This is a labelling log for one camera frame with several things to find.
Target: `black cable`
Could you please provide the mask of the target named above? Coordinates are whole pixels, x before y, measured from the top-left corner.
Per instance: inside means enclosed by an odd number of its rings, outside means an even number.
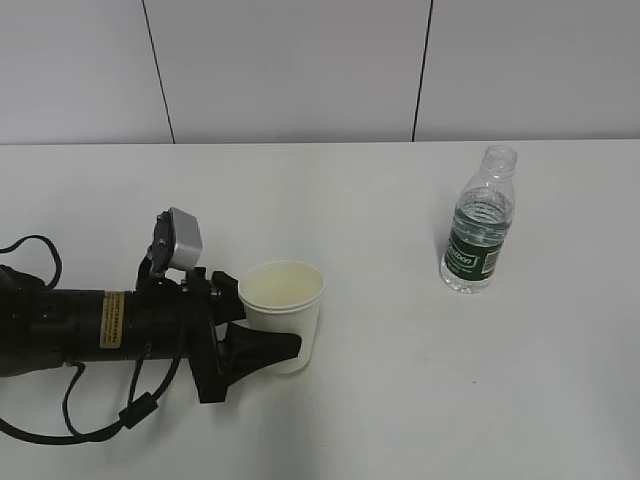
[[[71,434],[82,435],[78,430],[75,429],[75,427],[71,423],[71,418],[69,417],[69,395],[71,395],[73,387],[75,387],[76,383],[78,383],[78,380],[80,380],[80,377],[87,369],[87,367],[84,363],[80,362],[69,361],[67,363],[72,367],[76,367],[77,371],[71,379],[71,382],[69,382],[67,391],[65,392],[64,398],[62,399],[62,416],[64,417],[64,423],[67,425],[67,430],[69,430]]]
[[[144,353],[136,360],[136,366],[133,369],[133,375],[131,375],[131,383],[129,384],[129,397],[127,398],[127,408],[131,408],[133,399],[136,396],[136,386],[138,385],[138,379],[140,378],[140,372],[142,371],[142,364],[144,363]]]
[[[58,249],[56,249],[56,246],[47,237],[43,235],[27,235],[26,237],[22,237],[20,240],[18,240],[16,243],[14,243],[9,247],[0,248],[0,254],[11,253],[17,250],[20,247],[20,245],[22,245],[24,242],[30,239],[40,240],[49,248],[49,251],[51,252],[51,256],[53,257],[53,262],[56,265],[56,271],[53,274],[53,278],[46,286],[47,290],[51,290],[55,288],[56,285],[58,285],[58,282],[60,281],[60,276],[62,275],[62,259],[60,258],[60,254],[58,253]]]
[[[127,408],[131,408],[131,405],[133,404],[133,400],[136,393],[136,386],[138,385],[138,379],[140,378],[140,371],[142,370],[143,363],[144,363],[144,353],[140,355],[140,357],[138,357],[138,359],[136,360],[136,366],[133,370],[133,375],[131,376],[131,383],[129,384],[129,396],[127,399]],[[75,361],[69,361],[67,362],[67,364],[72,367],[76,367],[78,370],[76,371],[75,375],[71,379],[71,382],[67,387],[67,391],[64,394],[64,399],[62,400],[62,416],[64,417],[64,423],[67,425],[67,430],[69,430],[69,432],[72,435],[79,436],[83,434],[80,433],[71,423],[71,417],[69,415],[69,396],[71,395],[71,391],[75,387],[78,380],[80,380],[80,377],[85,372],[87,367],[84,363],[75,362]]]

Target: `white wall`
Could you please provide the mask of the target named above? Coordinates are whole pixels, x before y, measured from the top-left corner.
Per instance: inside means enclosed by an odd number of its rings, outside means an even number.
[[[638,138],[638,0],[435,0],[419,140]]]
[[[409,141],[425,0],[148,0],[178,143]]]
[[[0,144],[171,142],[139,0],[3,0]]]

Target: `cup rim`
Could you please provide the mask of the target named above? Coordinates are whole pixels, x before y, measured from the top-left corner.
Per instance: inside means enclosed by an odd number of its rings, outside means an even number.
[[[249,275],[251,275],[253,272],[255,272],[256,270],[259,270],[259,269],[264,268],[264,267],[268,267],[270,265],[278,264],[278,263],[289,263],[289,264],[293,263],[293,264],[296,264],[296,265],[302,265],[304,267],[307,267],[307,268],[313,270],[315,273],[320,275],[320,280],[322,281],[322,287],[320,288],[320,291],[318,291],[317,294],[315,294],[310,299],[305,300],[304,302],[292,303],[290,305],[283,305],[283,306],[279,306],[279,307],[272,307],[272,306],[268,306],[268,305],[262,305],[262,304],[251,302],[251,301],[247,300],[244,297],[244,295],[242,295],[242,281],[244,279],[246,279]],[[242,303],[244,305],[249,306],[253,310],[256,310],[258,312],[274,313],[274,314],[278,314],[278,313],[294,313],[294,312],[297,312],[297,311],[300,311],[300,310],[304,310],[304,309],[310,307],[312,304],[316,303],[320,299],[322,294],[324,293],[324,288],[325,288],[324,275],[322,275],[322,272],[320,271],[320,269],[318,269],[317,267],[311,265],[310,263],[302,262],[300,260],[271,260],[269,262],[265,262],[265,263],[261,263],[259,265],[256,265],[255,267],[253,267],[250,270],[248,270],[240,278],[240,280],[238,281],[238,297],[240,298],[240,300],[242,301]]]

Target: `white table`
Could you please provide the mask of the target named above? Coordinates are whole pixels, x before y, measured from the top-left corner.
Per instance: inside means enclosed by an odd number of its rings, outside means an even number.
[[[1,147],[0,244],[51,236],[62,287],[127,289],[156,213],[196,215],[201,264],[320,267],[309,367],[197,403],[186,363],[158,413],[100,445],[0,437],[2,477],[640,478],[640,141],[513,142],[515,222],[490,289],[438,276],[459,190],[485,143]],[[37,243],[0,258],[48,278]],[[167,363],[148,362],[142,389]],[[132,365],[90,365],[71,410],[110,421]],[[73,371],[0,380],[0,416],[65,433]]]

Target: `yellow label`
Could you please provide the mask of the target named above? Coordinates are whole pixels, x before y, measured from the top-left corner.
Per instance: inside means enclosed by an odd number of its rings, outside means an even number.
[[[124,292],[104,292],[100,348],[120,348],[124,323]]]

